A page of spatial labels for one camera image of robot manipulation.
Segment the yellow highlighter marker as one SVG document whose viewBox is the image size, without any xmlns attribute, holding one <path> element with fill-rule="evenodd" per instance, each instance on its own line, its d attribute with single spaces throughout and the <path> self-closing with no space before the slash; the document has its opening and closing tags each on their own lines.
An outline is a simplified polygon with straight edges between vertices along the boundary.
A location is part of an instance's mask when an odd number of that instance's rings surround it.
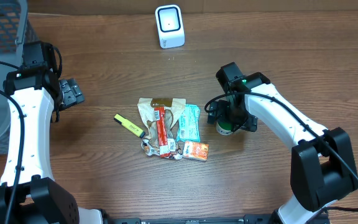
<svg viewBox="0 0 358 224">
<path fill-rule="evenodd" d="M 132 134 L 135 134 L 138 138 L 143 138 L 145 136 L 145 131 L 140 127 L 136 126 L 134 123 L 121 116 L 120 114 L 116 114 L 114 116 L 114 120 L 119 123 L 121 126 L 125 127 Z"/>
</svg>

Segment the beige paper snack bag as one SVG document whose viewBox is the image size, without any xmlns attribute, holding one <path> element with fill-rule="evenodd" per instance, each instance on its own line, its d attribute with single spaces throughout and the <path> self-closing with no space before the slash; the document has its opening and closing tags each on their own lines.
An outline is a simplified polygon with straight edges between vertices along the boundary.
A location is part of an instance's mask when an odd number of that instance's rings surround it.
<svg viewBox="0 0 358 224">
<path fill-rule="evenodd" d="M 146 139 L 153 147 L 159 148 L 157 137 L 157 120 L 155 109 L 163 108 L 164 125 L 167 132 L 171 131 L 185 110 L 184 98 L 140 98 L 137 104 L 142 122 L 148 130 Z"/>
</svg>

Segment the silver snack wrapper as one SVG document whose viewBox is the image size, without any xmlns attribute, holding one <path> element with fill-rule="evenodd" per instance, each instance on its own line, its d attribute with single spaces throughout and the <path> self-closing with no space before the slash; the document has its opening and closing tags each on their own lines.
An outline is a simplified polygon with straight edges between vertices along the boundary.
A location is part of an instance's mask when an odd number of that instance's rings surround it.
<svg viewBox="0 0 358 224">
<path fill-rule="evenodd" d="M 160 156 L 162 158 L 174 159 L 174 160 L 182 159 L 183 151 L 179 147 L 177 142 L 172 138 L 168 138 L 167 142 L 168 142 L 168 145 L 167 145 L 167 147 L 163 148 L 163 154 L 160 153 L 160 151 L 157 147 L 153 147 L 150 144 L 149 139 L 143 139 L 141 147 L 148 156 Z"/>
</svg>

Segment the red snack bar wrapper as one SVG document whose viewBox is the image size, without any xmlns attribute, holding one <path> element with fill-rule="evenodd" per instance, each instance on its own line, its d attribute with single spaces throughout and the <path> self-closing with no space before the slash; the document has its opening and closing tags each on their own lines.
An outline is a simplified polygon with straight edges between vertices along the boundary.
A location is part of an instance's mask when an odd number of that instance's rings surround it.
<svg viewBox="0 0 358 224">
<path fill-rule="evenodd" d="M 155 122 L 157 125 L 157 138 L 159 145 L 160 157 L 169 157 L 170 150 L 168 147 L 167 132 L 165 129 L 165 110 L 164 107 L 158 107 L 154 109 Z"/>
</svg>

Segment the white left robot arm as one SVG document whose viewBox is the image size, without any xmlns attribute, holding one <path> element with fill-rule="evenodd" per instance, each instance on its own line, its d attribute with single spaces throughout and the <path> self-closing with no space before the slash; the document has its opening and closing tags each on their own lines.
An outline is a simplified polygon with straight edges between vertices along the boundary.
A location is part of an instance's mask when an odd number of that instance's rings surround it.
<svg viewBox="0 0 358 224">
<path fill-rule="evenodd" d="M 0 179 L 0 223 L 111 223 L 103 209 L 78 206 L 50 165 L 50 124 L 84 102 L 76 80 L 61 79 L 62 56 L 50 43 L 23 46 L 22 64 L 6 75 L 0 95 L 10 109 L 9 149 Z"/>
</svg>

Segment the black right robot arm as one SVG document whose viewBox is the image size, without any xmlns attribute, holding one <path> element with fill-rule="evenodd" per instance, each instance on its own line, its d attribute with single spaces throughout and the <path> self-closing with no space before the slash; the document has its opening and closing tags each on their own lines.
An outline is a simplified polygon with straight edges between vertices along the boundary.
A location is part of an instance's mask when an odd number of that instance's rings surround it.
<svg viewBox="0 0 358 224">
<path fill-rule="evenodd" d="M 262 121 L 291 152 L 291 199 L 271 214 L 245 215 L 244 223 L 329 223 L 332 204 L 358 189 L 349 135 L 309 119 L 260 72 L 245 76 L 232 62 L 216 79 L 224 94 L 204 109 L 218 133 L 255 132 Z"/>
</svg>

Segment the teal tissue packet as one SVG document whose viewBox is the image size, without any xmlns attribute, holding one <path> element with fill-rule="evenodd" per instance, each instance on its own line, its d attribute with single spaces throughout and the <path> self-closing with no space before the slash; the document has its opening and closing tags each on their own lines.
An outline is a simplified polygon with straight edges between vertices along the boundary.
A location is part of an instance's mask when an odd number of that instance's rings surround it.
<svg viewBox="0 0 358 224">
<path fill-rule="evenodd" d="M 185 105 L 178 120 L 177 141 L 200 142 L 199 131 L 200 109 L 196 105 Z"/>
</svg>

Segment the green lid jar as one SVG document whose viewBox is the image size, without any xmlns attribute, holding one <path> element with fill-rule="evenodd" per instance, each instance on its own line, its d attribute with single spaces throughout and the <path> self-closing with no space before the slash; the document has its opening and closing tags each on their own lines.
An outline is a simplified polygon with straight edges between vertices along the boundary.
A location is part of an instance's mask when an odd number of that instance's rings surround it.
<svg viewBox="0 0 358 224">
<path fill-rule="evenodd" d="M 217 121 L 216 122 L 216 131 L 223 136 L 232 135 L 238 129 L 239 129 L 239 126 L 237 124 L 234 124 L 234 123 L 231 123 L 228 121 Z"/>
</svg>

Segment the orange small box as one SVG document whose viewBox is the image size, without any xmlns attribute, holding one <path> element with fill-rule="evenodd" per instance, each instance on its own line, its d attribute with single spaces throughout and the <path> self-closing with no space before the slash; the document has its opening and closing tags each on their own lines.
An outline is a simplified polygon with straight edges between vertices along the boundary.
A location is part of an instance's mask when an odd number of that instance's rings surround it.
<svg viewBox="0 0 358 224">
<path fill-rule="evenodd" d="M 209 153 L 209 145 L 186 141 L 183 148 L 183 157 L 187 159 L 193 159 L 198 161 L 207 161 Z"/>
</svg>

